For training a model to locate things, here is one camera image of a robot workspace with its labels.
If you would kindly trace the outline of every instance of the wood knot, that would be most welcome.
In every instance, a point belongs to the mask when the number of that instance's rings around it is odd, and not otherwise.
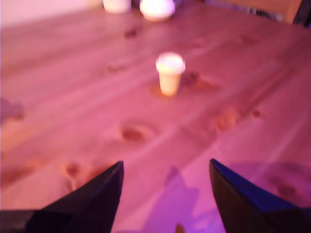
[[[238,124],[242,115],[241,112],[236,108],[228,109],[223,112],[217,119],[218,129],[225,131]]]
[[[81,173],[81,167],[77,163],[64,164],[63,172],[67,177],[75,178]]]
[[[201,79],[199,73],[190,72],[183,74],[181,87],[185,90],[200,91],[210,89],[213,85],[210,82]]]
[[[252,112],[252,115],[254,118],[261,118],[262,117],[262,113],[260,110],[258,109],[255,109],[253,112]]]
[[[138,35],[140,31],[141,31],[141,27],[132,28],[124,33],[124,37],[126,39],[134,38]]]
[[[285,199],[292,198],[297,194],[297,190],[294,187],[285,184],[277,187],[277,192]]]
[[[20,103],[10,103],[6,99],[0,99],[1,103],[1,123],[9,119],[19,120],[24,117],[25,110]]]
[[[126,141],[140,141],[144,138],[144,133],[133,127],[125,127],[122,129],[122,138]]]

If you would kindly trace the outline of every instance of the chair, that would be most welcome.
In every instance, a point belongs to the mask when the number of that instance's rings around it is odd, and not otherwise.
[[[109,233],[120,202],[124,168],[118,162],[41,210],[1,210],[1,233]]]
[[[269,13],[283,15],[283,21],[293,23],[302,0],[218,0]]]
[[[255,186],[212,159],[213,195],[227,233],[310,233],[311,210]]]

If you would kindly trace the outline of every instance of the wooden table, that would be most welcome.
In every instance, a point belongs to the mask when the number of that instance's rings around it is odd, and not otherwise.
[[[113,232],[224,232],[211,158],[311,206],[311,31],[189,1],[162,23],[100,8],[1,34],[3,209],[124,160]],[[187,66],[174,98],[158,87],[165,51]]]

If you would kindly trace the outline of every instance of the white cup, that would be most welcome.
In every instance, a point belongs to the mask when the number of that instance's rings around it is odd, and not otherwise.
[[[104,8],[108,13],[120,14],[131,9],[131,0],[103,0]]]
[[[175,95],[179,88],[181,74],[186,69],[183,58],[177,53],[166,52],[159,56],[155,66],[159,72],[161,92],[166,96]]]

